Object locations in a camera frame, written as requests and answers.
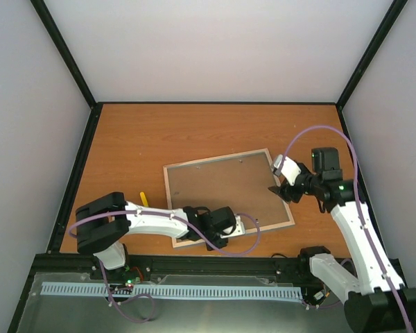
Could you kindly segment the blue wooden picture frame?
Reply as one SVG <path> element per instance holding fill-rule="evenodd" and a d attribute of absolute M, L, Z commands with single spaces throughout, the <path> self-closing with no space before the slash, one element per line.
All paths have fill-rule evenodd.
<path fill-rule="evenodd" d="M 262 232 L 295 225 L 290 207 L 269 191 L 279 186 L 267 148 L 164 166 L 169 209 L 228 206 L 254 218 Z"/>

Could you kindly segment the yellow handled screwdriver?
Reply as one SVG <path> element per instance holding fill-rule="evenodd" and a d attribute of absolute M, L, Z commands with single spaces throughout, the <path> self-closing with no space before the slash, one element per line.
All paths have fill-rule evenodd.
<path fill-rule="evenodd" d="M 149 207 L 150 206 L 144 191 L 139 192 L 139 197 L 140 197 L 142 205 L 144 207 Z"/>

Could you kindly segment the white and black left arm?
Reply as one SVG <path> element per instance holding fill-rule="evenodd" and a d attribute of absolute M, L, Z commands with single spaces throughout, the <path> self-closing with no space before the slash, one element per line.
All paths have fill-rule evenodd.
<path fill-rule="evenodd" d="M 125 200 L 121 192 L 112 192 L 76 210 L 76 223 L 69 234 L 76 238 L 77 251 L 102 261 L 115 279 L 125 278 L 130 271 L 126 246 L 121 238 L 132 234 L 155 234 L 174 240 L 208 240 L 224 248 L 230 237 L 245 234 L 241 219 L 230 207 L 210 210 L 186 206 L 163 210 L 136 205 Z"/>

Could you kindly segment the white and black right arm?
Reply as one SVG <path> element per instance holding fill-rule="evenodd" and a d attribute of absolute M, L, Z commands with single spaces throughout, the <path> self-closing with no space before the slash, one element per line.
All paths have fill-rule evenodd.
<path fill-rule="evenodd" d="M 356 197 L 357 184 L 343 178 L 338 150 L 315 148 L 311 157 L 313 168 L 309 170 L 301 162 L 278 155 L 271 169 L 284 180 L 269 190 L 287 203 L 298 203 L 303 196 L 315 197 L 320 211 L 329 213 L 339 227 L 354 270 L 349 272 L 326 250 L 307 248 L 302 254 L 309 272 L 341 301 L 353 332 L 412 332 L 416 289 L 406 286 L 388 259 L 367 204 Z"/>

